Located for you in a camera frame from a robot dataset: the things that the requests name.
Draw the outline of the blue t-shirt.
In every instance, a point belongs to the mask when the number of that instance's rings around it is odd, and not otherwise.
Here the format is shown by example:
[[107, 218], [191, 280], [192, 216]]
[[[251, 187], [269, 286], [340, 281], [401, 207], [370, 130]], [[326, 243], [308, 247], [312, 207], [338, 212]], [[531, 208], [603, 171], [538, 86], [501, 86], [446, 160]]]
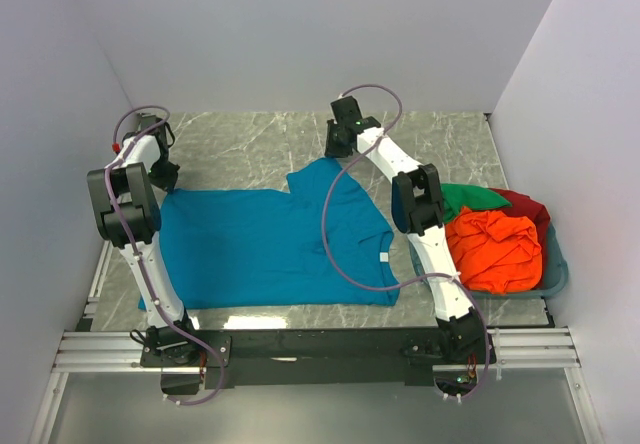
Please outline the blue t-shirt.
[[167, 195], [160, 249], [185, 307], [395, 305], [387, 261], [394, 233], [340, 170], [321, 158], [288, 174], [286, 191]]

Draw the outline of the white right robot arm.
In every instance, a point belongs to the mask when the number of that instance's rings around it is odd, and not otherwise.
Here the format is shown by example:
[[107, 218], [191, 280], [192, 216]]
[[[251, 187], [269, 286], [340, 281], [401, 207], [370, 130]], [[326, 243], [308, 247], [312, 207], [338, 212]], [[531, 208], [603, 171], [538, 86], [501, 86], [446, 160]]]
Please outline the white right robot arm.
[[362, 115], [354, 97], [340, 96], [331, 103], [331, 110], [325, 155], [366, 158], [391, 184], [392, 219], [422, 266], [424, 273], [416, 279], [427, 282], [431, 290], [443, 360], [489, 364], [491, 340], [485, 320], [462, 286], [447, 244], [436, 167], [409, 156], [378, 120]]

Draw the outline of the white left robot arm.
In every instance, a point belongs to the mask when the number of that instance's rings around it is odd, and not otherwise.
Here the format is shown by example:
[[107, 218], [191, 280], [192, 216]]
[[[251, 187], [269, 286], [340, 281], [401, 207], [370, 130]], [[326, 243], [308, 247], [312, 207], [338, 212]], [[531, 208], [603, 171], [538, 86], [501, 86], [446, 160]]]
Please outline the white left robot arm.
[[154, 191], [175, 189], [179, 166], [169, 160], [174, 134], [166, 119], [138, 115], [139, 127], [112, 144], [114, 160], [87, 174], [100, 236], [119, 250], [139, 288], [147, 329], [130, 338], [149, 367], [194, 366], [203, 351], [185, 305], [173, 288], [159, 242], [160, 206]]

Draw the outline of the green t-shirt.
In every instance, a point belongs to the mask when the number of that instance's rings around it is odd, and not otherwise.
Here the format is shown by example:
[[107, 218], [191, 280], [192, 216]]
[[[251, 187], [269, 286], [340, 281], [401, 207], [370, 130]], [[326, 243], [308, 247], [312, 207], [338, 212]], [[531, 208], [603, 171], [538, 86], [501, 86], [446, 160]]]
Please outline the green t-shirt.
[[453, 221], [462, 211], [496, 210], [510, 207], [511, 203], [497, 192], [475, 185], [442, 183], [444, 223]]

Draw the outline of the orange t-shirt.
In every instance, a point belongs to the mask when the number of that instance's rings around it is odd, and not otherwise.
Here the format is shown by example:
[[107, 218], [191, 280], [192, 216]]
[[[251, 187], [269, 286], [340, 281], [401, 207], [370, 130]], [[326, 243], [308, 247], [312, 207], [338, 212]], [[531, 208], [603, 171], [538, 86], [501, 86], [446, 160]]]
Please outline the orange t-shirt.
[[543, 273], [537, 229], [527, 217], [464, 207], [445, 225], [449, 251], [470, 291], [506, 295], [532, 290]]

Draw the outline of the red t-shirt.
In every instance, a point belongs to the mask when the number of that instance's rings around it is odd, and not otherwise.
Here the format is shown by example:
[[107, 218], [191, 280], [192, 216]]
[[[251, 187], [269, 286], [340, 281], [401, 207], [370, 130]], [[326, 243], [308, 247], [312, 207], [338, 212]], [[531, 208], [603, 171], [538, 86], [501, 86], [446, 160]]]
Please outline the red t-shirt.
[[547, 208], [529, 196], [512, 190], [492, 188], [492, 191], [510, 203], [509, 206], [501, 209], [506, 216], [526, 217], [535, 225], [538, 242], [542, 247], [545, 247], [551, 224], [551, 216]]

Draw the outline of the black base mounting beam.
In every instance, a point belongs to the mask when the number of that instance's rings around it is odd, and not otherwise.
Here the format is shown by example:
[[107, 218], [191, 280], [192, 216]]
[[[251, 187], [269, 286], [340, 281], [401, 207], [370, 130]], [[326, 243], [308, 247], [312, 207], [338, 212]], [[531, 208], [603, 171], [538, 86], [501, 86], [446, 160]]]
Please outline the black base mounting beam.
[[496, 361], [490, 336], [436, 327], [328, 330], [134, 330], [140, 365], [161, 372], [170, 396], [238, 386], [402, 382], [431, 386], [439, 365]]

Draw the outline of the translucent blue plastic basket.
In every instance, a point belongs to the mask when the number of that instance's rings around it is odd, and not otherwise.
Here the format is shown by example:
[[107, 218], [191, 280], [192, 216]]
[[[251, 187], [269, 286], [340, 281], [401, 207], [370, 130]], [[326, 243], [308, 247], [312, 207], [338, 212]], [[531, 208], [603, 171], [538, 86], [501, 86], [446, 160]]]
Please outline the translucent blue plastic basket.
[[543, 273], [539, 283], [530, 291], [506, 295], [494, 295], [471, 291], [477, 297], [486, 298], [549, 298], [563, 290], [568, 281], [568, 266], [562, 256], [555, 231], [550, 224], [546, 246], [542, 247]]

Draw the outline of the aluminium rail frame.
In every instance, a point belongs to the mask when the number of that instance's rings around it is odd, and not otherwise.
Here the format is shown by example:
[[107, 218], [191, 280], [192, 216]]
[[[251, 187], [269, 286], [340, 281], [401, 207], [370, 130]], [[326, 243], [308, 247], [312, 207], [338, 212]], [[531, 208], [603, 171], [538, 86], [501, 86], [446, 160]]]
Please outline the aluminium rail frame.
[[[321, 155], [321, 113], [202, 113], [172, 118], [184, 187], [281, 187]], [[445, 180], [506, 187], [480, 113], [409, 113], [393, 133]], [[76, 327], [56, 353], [29, 443], [592, 443], [602, 442], [569, 329], [538, 299], [481, 300], [498, 363], [462, 405], [400, 383], [247, 386], [206, 405], [159, 397], [158, 370], [141, 369], [127, 333], [144, 324], [133, 277], [105, 243]], [[280, 306], [195, 313], [232, 331], [362, 330], [435, 324], [426, 286], [405, 288], [393, 308]]]

